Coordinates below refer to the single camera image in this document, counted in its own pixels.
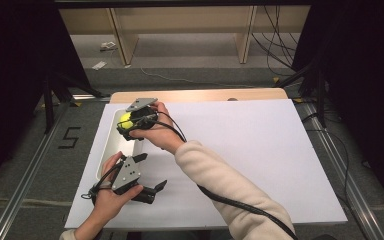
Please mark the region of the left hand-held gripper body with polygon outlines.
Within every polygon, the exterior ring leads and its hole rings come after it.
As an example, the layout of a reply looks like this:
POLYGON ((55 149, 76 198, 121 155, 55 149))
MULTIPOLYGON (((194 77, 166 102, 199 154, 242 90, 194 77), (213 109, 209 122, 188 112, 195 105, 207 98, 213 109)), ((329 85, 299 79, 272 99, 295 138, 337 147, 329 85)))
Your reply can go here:
POLYGON ((140 161, 140 156, 124 156, 119 162, 111 186, 116 194, 122 195, 137 184, 137 180, 141 175, 139 170, 140 161))

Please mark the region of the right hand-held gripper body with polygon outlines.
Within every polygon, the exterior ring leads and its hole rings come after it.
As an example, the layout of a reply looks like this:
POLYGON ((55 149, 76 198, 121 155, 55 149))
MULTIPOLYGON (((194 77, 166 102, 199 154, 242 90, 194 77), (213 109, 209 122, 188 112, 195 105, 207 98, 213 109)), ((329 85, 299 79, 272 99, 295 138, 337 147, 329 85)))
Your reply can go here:
POLYGON ((158 116, 151 105, 157 101, 157 98, 137 98, 127 109, 126 112, 130 114, 128 121, 132 126, 128 129, 150 129, 152 121, 156 121, 158 116))

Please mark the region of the yellow tennis ball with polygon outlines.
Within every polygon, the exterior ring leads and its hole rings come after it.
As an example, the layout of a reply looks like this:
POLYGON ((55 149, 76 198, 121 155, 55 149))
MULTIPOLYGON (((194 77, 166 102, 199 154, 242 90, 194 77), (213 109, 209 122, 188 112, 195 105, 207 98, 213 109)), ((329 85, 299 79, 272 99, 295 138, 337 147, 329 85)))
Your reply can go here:
POLYGON ((119 127, 122 129, 132 128, 134 123, 131 121, 131 113, 127 112, 120 117, 119 127))

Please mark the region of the person's right hand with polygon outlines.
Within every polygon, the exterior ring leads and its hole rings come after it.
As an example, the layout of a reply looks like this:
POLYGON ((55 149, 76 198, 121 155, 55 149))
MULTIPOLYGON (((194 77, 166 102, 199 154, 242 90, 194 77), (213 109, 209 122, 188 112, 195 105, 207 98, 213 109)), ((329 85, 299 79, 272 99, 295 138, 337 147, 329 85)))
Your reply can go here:
POLYGON ((151 129, 136 129, 130 132, 131 137, 145 138, 155 146, 175 154, 184 144, 181 137, 174 131, 173 121, 163 102, 156 101, 151 105, 158 112, 158 121, 151 129))

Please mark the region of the person's left hand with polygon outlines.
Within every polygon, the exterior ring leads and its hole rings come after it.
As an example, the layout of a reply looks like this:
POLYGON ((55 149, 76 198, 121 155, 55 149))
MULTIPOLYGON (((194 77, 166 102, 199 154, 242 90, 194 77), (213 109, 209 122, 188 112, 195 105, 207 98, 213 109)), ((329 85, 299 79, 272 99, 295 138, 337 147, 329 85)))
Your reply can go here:
MULTIPOLYGON (((122 153, 117 152, 104 163, 102 175, 104 176, 105 181, 111 180, 113 176, 111 168, 115 166, 121 157, 122 153)), ((136 197, 142 190, 142 185, 134 186, 122 195, 117 195, 111 189, 100 190, 90 217, 95 223, 105 225, 116 217, 122 207, 136 197)))

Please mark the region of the light wooden table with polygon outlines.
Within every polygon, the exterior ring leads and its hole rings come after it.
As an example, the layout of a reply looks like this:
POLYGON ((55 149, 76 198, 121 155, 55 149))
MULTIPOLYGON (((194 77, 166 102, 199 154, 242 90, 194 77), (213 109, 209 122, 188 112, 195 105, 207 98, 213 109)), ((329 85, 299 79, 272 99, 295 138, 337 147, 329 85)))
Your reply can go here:
POLYGON ((116 92, 110 98, 111 104, 132 103, 137 98, 157 98, 162 102, 203 102, 236 100, 287 99, 281 88, 249 89, 205 89, 116 92))

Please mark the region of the black metal stand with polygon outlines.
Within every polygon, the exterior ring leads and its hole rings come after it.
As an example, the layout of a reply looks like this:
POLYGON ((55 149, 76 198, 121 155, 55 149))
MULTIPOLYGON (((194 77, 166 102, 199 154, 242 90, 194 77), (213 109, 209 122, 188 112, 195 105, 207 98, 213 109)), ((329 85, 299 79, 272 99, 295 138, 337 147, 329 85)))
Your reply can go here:
POLYGON ((88 80, 80 81, 68 76, 67 74, 59 72, 48 73, 45 79, 43 80, 43 99, 45 104, 46 133, 50 132, 55 122, 52 96, 55 95, 60 102, 70 102, 74 98, 74 95, 70 92, 71 87, 78 88, 92 95, 95 98, 108 97, 108 94, 104 94, 92 88, 88 80))
POLYGON ((316 117, 321 126, 325 128, 324 96, 326 90, 320 61, 314 58, 307 66, 287 77, 285 80, 277 82, 274 87, 285 88, 299 79, 303 79, 298 90, 302 97, 308 97, 311 93, 316 92, 316 117))

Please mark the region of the white foam board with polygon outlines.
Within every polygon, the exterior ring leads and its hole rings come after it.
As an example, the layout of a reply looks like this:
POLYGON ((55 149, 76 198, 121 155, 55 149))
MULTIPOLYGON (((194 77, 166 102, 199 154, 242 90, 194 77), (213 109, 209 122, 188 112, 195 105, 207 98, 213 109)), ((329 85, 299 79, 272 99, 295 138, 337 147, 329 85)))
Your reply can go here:
MULTIPOLYGON (((198 140, 280 203, 295 224, 344 223, 347 218, 289 99, 170 103, 187 139, 198 140)), ((173 156, 141 141, 140 184, 167 181, 152 204, 131 201, 108 223, 125 231, 216 229, 225 223, 211 200, 173 156)), ((92 210, 84 194, 95 184, 99 158, 93 142, 66 222, 78 227, 92 210)))

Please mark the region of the black curtain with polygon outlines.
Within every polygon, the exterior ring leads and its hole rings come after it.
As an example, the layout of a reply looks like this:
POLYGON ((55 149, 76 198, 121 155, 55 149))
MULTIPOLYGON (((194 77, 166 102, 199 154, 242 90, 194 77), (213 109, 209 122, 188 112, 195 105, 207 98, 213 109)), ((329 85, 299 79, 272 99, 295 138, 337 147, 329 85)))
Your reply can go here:
POLYGON ((384 188, 384 0, 314 0, 293 67, 315 56, 335 22, 321 62, 328 95, 384 188))
POLYGON ((0 0, 0 166, 46 86, 90 86, 55 0, 0 0))

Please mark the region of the wooden shelf frame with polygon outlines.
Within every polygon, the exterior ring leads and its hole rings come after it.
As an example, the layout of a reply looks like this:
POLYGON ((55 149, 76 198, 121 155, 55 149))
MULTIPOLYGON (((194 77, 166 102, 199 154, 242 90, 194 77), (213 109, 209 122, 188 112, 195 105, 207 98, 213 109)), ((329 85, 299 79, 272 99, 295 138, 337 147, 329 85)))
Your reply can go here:
POLYGON ((254 33, 300 33, 308 6, 223 6, 62 9, 71 35, 115 37, 124 65, 132 61, 141 34, 230 33, 238 59, 248 58, 254 33))

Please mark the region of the aluminium floor rail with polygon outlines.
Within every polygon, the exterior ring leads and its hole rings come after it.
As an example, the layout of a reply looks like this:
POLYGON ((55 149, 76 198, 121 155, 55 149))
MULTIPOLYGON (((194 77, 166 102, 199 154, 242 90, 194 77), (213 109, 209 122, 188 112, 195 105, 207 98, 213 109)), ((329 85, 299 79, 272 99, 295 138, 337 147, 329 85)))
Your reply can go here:
POLYGON ((108 102, 77 96, 60 103, 48 132, 37 113, 0 168, 0 240, 58 239, 108 102))
POLYGON ((302 123, 308 123, 311 126, 308 132, 317 134, 342 182, 339 200, 347 206, 366 240, 384 240, 384 231, 350 172, 349 154, 344 142, 326 127, 321 126, 313 104, 305 104, 303 111, 305 116, 302 123))

